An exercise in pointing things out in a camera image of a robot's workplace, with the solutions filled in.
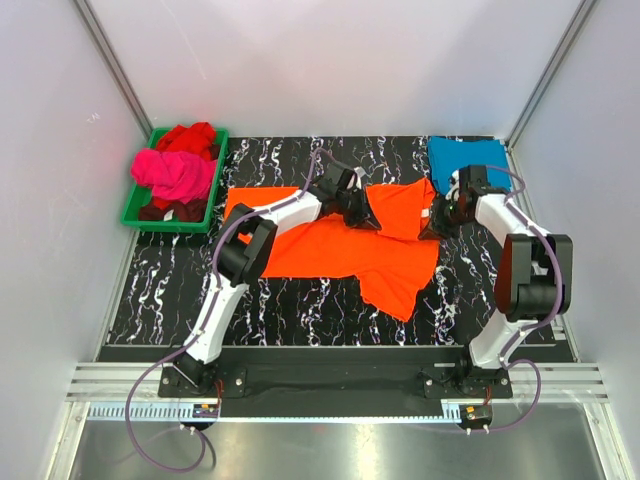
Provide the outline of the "orange t shirt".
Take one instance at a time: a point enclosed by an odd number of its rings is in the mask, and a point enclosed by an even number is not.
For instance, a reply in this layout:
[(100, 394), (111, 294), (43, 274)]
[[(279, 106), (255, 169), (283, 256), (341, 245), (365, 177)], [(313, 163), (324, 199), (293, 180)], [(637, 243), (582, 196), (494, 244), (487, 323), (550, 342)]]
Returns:
[(338, 214), (297, 226), (276, 237), (261, 276), (354, 276), (364, 302), (407, 322), (438, 263), (439, 242), (418, 238), (435, 190), (423, 178), (407, 185), (371, 185), (366, 193), (379, 231), (349, 228)]

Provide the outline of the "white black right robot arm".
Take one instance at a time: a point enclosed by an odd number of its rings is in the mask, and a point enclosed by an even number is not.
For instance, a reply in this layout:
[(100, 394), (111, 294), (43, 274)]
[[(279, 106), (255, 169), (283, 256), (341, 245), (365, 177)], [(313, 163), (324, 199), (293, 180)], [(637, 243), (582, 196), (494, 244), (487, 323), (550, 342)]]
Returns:
[(454, 187), (447, 195), (437, 194), (430, 201), (418, 195), (370, 203), (361, 194), (359, 210), (346, 218), (350, 227), (411, 242), (449, 239), (460, 226), (477, 223), (502, 245), (494, 285), (496, 309), (481, 333), (464, 347), (454, 367), (424, 372), (428, 396), (457, 393), (472, 397), (493, 386), (506, 386), (516, 348), (570, 305), (570, 237), (540, 228), (511, 197), (504, 189), (471, 184)]

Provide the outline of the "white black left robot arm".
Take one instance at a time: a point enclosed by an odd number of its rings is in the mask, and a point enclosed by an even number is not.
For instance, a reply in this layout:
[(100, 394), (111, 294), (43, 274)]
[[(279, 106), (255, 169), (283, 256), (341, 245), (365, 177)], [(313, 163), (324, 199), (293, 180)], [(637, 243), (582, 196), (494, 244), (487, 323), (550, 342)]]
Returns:
[(190, 393), (203, 396), (214, 388), (214, 363), (227, 327), (250, 284), (264, 273), (276, 238), (331, 214), (341, 215), (349, 228), (381, 228), (366, 189), (359, 186), (333, 194), (317, 187), (298, 189), (267, 205), (238, 203), (232, 208), (215, 241), (209, 289), (195, 327), (172, 360)]

